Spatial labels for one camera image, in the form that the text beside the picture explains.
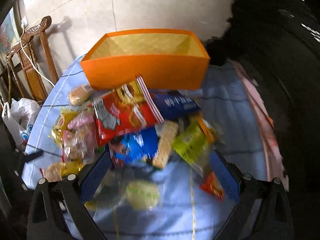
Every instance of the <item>picture frame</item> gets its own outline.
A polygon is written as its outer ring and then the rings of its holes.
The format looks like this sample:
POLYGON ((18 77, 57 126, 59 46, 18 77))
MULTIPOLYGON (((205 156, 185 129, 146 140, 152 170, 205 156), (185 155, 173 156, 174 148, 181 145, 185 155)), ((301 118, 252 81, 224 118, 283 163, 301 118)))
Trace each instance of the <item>picture frame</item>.
POLYGON ((0 26, 0 60, 3 65, 6 63, 6 54, 19 40, 20 36, 15 23, 13 8, 11 8, 0 26))

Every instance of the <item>white plastic bag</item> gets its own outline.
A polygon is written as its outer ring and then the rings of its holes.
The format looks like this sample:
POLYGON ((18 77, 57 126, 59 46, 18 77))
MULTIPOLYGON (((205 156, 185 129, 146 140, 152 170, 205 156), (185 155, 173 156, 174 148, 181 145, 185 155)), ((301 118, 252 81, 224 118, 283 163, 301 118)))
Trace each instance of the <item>white plastic bag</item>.
POLYGON ((36 101, 27 98, 12 99, 11 109, 8 102, 4 103, 2 119, 18 148, 23 148, 23 141, 29 138, 40 109, 36 101))

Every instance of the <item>wall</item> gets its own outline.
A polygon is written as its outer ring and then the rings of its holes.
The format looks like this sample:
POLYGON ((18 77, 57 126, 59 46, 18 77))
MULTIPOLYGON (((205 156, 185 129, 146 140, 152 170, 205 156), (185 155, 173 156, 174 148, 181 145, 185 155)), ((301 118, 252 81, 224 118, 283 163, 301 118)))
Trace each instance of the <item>wall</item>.
MULTIPOLYGON (((233 0, 19 0, 28 27, 50 15, 48 40, 58 75, 108 32, 136 28, 191 30, 202 39, 222 36, 233 0)), ((43 55, 35 46, 43 71, 43 55)))

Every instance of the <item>orange storage box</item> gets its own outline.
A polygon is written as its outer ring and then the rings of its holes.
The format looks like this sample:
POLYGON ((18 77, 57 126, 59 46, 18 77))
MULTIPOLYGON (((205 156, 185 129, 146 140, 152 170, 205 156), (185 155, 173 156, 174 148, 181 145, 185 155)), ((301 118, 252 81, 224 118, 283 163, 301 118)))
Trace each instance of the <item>orange storage box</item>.
POLYGON ((195 90, 209 60, 193 32, 138 29, 105 34, 80 63, 96 90, 119 87, 139 74, 149 89, 195 90))

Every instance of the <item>light blue tablecloth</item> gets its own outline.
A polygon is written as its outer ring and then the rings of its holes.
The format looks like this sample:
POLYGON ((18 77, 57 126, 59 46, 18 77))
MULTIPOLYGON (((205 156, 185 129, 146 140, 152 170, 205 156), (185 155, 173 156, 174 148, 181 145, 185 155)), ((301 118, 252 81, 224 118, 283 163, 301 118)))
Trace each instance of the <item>light blue tablecloth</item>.
MULTIPOLYGON (((42 149, 44 155, 24 167, 22 178, 29 188, 35 188, 41 178, 39 168, 46 168, 61 159, 61 149, 48 135, 60 108, 69 106, 68 92, 88 82, 80 60, 81 57, 76 59, 59 79, 33 126, 26 153, 42 149)), ((266 180, 265 158, 256 119, 232 64, 209 66, 202 89, 188 91, 188 95, 199 99, 205 119, 215 121, 222 128, 225 146, 218 145, 217 148, 225 159, 236 164, 243 173, 266 180)), ((196 239, 211 240, 234 206, 226 197, 220 203, 200 190, 201 178, 179 158, 162 171, 150 171, 145 167, 137 176, 148 177, 163 186, 162 205, 147 212, 120 206, 116 213, 112 209, 98 207, 92 216, 108 239, 116 239, 115 225, 120 239, 191 239, 193 207, 190 185, 194 192, 196 239)), ((66 221, 73 236, 81 238, 68 216, 66 221)))

